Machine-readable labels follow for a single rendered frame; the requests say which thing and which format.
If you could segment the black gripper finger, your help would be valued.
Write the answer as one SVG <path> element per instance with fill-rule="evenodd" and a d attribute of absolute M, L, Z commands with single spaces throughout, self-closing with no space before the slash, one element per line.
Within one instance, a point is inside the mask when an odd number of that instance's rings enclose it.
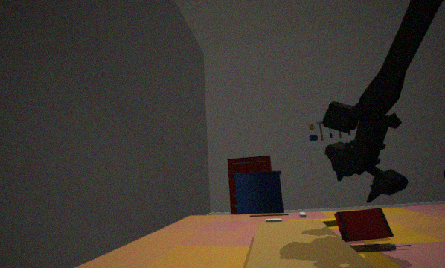
<path fill-rule="evenodd" d="M 341 181 L 341 180 L 343 179 L 343 176 L 344 176 L 344 175 L 342 175 L 342 174 L 336 172 L 336 176 L 337 176 L 337 179 L 338 179 L 339 181 Z"/>
<path fill-rule="evenodd" d="M 375 200 L 376 197 L 378 197 L 380 194 L 384 194 L 382 191 L 377 190 L 374 185 L 370 185 L 371 186 L 371 192 L 368 196 L 367 199 L 367 203 L 372 202 L 373 200 Z"/>

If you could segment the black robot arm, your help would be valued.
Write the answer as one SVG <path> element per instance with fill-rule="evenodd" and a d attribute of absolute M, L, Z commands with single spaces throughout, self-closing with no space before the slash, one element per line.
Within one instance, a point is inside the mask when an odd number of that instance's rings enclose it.
<path fill-rule="evenodd" d="M 402 121 L 394 112 L 386 113 L 399 100 L 406 70 L 419 49 L 438 8 L 444 0 L 410 0 L 396 37 L 377 76 L 367 86 L 355 106 L 333 101 L 324 114 L 323 125 L 344 133 L 356 131 L 365 144 L 382 144 L 388 127 L 398 128 Z M 331 159 L 333 170 L 344 176 L 361 175 L 368 166 L 364 148 L 345 143 Z"/>

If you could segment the tan panel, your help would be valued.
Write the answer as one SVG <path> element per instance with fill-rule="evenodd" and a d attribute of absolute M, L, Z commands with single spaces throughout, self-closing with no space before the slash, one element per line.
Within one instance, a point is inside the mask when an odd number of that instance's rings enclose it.
<path fill-rule="evenodd" d="M 259 222 L 246 268 L 374 268 L 320 220 Z"/>

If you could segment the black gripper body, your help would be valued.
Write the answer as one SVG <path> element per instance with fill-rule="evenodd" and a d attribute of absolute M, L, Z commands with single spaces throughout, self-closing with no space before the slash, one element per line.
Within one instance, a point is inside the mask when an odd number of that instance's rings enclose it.
<path fill-rule="evenodd" d="M 380 163 L 380 159 L 378 159 L 378 157 L 380 151 L 385 148 L 385 144 L 365 144 L 361 141 L 358 141 L 356 136 L 355 139 L 353 141 L 350 141 L 349 144 L 351 144 L 352 148 L 357 150 L 359 147 L 364 148 L 364 153 L 366 153 L 368 157 L 368 166 L 365 171 L 374 176 L 373 185 L 377 190 L 380 190 L 384 194 L 391 196 L 392 194 L 395 194 L 406 188 L 409 183 L 406 177 L 402 176 L 395 170 L 390 169 L 383 172 L 376 167 L 376 164 Z M 344 148 L 345 144 L 342 142 L 330 144 L 325 147 L 324 154 L 332 158 Z"/>

